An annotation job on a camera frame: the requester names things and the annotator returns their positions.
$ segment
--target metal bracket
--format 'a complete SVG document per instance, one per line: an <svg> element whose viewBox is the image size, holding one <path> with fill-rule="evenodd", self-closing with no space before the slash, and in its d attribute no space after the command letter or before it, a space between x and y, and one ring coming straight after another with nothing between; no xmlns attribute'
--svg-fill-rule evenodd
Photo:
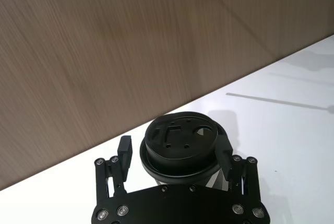
<svg viewBox="0 0 334 224"><path fill-rule="evenodd" d="M124 182L126 182L127 179L132 153L131 136L122 136L120 144L118 145L118 156L113 156L107 161L103 158L99 158L94 162L98 204L109 198L109 177L113 178L114 196L126 194Z"/></svg>

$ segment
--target silver screw head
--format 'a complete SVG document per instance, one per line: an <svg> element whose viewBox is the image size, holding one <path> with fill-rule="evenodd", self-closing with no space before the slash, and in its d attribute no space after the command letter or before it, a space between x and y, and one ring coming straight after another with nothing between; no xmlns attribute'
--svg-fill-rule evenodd
<svg viewBox="0 0 334 224"><path fill-rule="evenodd" d="M242 215L244 213L244 208L239 204L234 204L232 210L237 215Z"/></svg>
<svg viewBox="0 0 334 224"><path fill-rule="evenodd" d="M97 161L96 161L96 164L97 165L101 165L103 163L103 160L102 159L98 159Z"/></svg>
<svg viewBox="0 0 334 224"><path fill-rule="evenodd" d="M248 158L248 161L249 161L250 163L255 163L255 162L256 162L256 159L253 158L253 157L249 157L249 158Z"/></svg>
<svg viewBox="0 0 334 224"><path fill-rule="evenodd" d="M117 209L117 215L118 216L125 216L129 212L129 208L127 206L120 206Z"/></svg>
<svg viewBox="0 0 334 224"><path fill-rule="evenodd" d="M252 212L253 215L257 218L263 218L265 216L265 212L262 210L262 208L253 208Z"/></svg>
<svg viewBox="0 0 334 224"><path fill-rule="evenodd" d="M117 156L113 157L113 158L111 159L111 161L112 161L113 163L118 162L118 157L117 157Z"/></svg>
<svg viewBox="0 0 334 224"><path fill-rule="evenodd" d="M196 191L196 186L194 186L194 185L190 186L190 187L189 187L189 190L190 190L191 192Z"/></svg>
<svg viewBox="0 0 334 224"><path fill-rule="evenodd" d="M105 220L107 216L108 216L108 211L107 210L101 210L101 211L98 212L97 219L98 220Z"/></svg>
<svg viewBox="0 0 334 224"><path fill-rule="evenodd" d="M241 161L241 157L239 155L233 155L234 161Z"/></svg>

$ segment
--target black metal plate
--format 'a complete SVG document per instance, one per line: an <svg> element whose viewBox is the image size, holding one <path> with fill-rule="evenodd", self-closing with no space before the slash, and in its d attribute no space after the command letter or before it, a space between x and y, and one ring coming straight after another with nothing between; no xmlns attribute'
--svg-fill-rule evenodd
<svg viewBox="0 0 334 224"><path fill-rule="evenodd" d="M204 186L160 185L118 197L108 198L98 204L92 215L92 224L268 224L269 215L260 201L250 197ZM232 206L240 204L244 212L237 215ZM117 209L125 205L128 214L118 216ZM261 208L264 217L254 216L252 210ZM98 220L100 210L108 216Z"/></svg>

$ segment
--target black mount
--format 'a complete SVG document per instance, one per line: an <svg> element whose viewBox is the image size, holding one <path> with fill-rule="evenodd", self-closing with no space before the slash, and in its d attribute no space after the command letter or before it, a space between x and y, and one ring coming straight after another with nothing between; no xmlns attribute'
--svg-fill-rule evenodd
<svg viewBox="0 0 334 224"><path fill-rule="evenodd" d="M228 191L199 185L169 184L127 193L124 182L132 158L130 136L122 136L118 156L95 161L97 206L92 224L268 224L260 201L257 160L232 155L230 145L216 144L216 156ZM109 197L108 178L114 196Z"/></svg>

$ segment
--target black cylindrical object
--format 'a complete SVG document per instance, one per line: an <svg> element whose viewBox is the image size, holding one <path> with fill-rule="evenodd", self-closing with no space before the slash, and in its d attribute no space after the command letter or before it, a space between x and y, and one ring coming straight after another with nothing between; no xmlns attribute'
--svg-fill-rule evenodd
<svg viewBox="0 0 334 224"><path fill-rule="evenodd" d="M223 173L215 147L229 142L222 126L201 113L156 118L140 146L145 170L161 184L198 184L222 189Z"/></svg>

